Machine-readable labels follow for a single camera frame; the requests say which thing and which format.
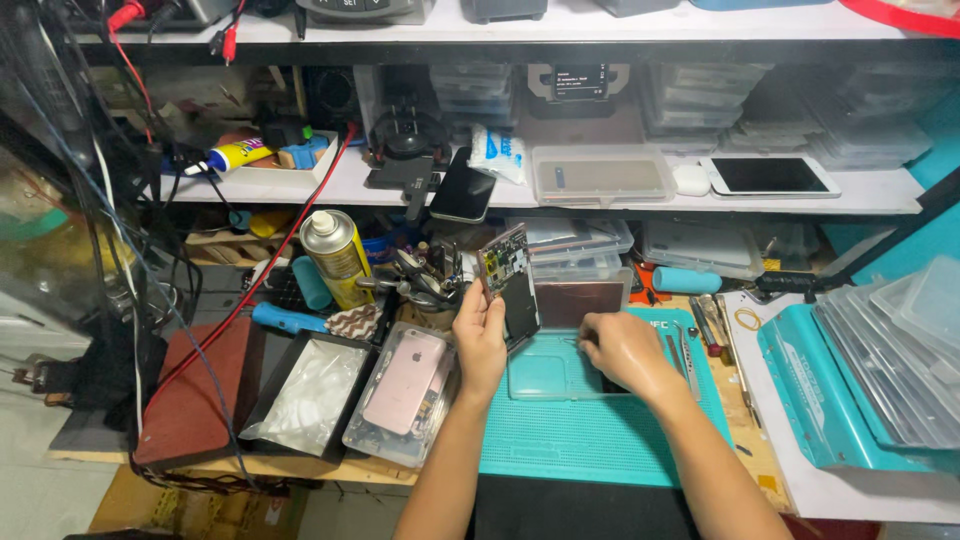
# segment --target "teal repair mat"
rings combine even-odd
[[[693,315],[682,309],[631,307],[627,311],[657,327],[664,342],[668,334],[678,338],[674,321],[685,328],[694,326]],[[700,407],[732,446],[704,348],[699,339],[684,338],[693,353]],[[537,346],[534,336],[527,347]],[[677,349],[681,354],[679,341]],[[573,347],[567,350],[578,354]],[[571,370],[567,376],[580,373],[584,377],[586,372]],[[507,377],[504,374],[490,407],[480,456],[481,473],[680,487],[666,435],[640,399],[511,400]]]

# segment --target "display screen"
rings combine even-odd
[[[731,193],[828,191],[816,173],[801,158],[733,158],[711,161]]]
[[[604,99],[610,72],[605,63],[553,66],[553,97],[558,101]]]

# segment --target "phone screen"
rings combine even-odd
[[[605,63],[554,65],[553,97],[557,101],[603,99],[609,78]]]
[[[467,166],[470,148],[461,147],[430,203],[430,214],[476,223],[487,215],[496,178]]]
[[[731,193],[828,191],[801,158],[723,158],[711,161]]]

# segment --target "spray can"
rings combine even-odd
[[[313,212],[300,226],[300,243],[341,309],[373,302],[372,291],[356,285],[357,278],[369,277],[371,272],[350,216],[338,210]]]
[[[183,170],[183,173],[187,175],[197,174],[209,170],[211,167],[218,172],[225,173],[230,169],[272,156],[278,151],[279,148],[265,145],[260,137],[238,140],[210,149],[210,157],[206,161],[187,167]]]

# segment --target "rose gold iphone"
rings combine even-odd
[[[444,355],[439,337],[408,330],[400,337],[387,371],[363,411],[367,422],[400,435],[410,431]]]

